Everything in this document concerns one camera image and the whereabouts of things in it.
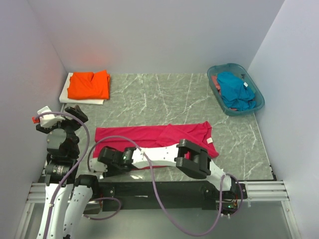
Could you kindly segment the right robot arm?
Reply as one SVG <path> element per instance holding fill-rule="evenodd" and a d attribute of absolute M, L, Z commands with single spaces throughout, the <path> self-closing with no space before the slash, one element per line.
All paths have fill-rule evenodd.
<path fill-rule="evenodd" d="M 103 172 L 106 177 L 142 170 L 150 165 L 153 168 L 176 167 L 190 178 L 206 180 L 225 199 L 233 199 L 241 192 L 238 183 L 215 164 L 207 149 L 186 139 L 170 146 L 135 146 L 123 151 L 105 146 L 90 163 L 95 171 Z"/>

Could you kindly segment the pink t shirt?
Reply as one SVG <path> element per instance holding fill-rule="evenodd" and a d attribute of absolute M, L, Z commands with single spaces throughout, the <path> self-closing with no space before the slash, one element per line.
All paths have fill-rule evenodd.
<path fill-rule="evenodd" d="M 154 148 L 165 147 L 179 143 L 181 139 L 187 139 L 207 149 L 210 157 L 216 158 L 216 151 L 211 139 L 212 126 L 209 122 L 195 124 L 168 124 L 151 126 L 129 126 L 96 128 L 95 141 L 107 136 L 124 136 L 137 143 L 140 147 Z"/>

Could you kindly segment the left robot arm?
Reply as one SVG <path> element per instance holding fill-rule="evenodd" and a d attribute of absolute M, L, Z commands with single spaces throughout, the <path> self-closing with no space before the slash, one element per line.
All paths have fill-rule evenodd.
<path fill-rule="evenodd" d="M 64 112 L 44 107 L 37 113 L 36 130 L 47 135 L 45 203 L 37 238 L 73 239 L 88 202 L 100 193 L 95 175 L 77 175 L 85 154 L 80 153 L 76 131 L 88 129 L 88 117 L 78 105 Z"/>

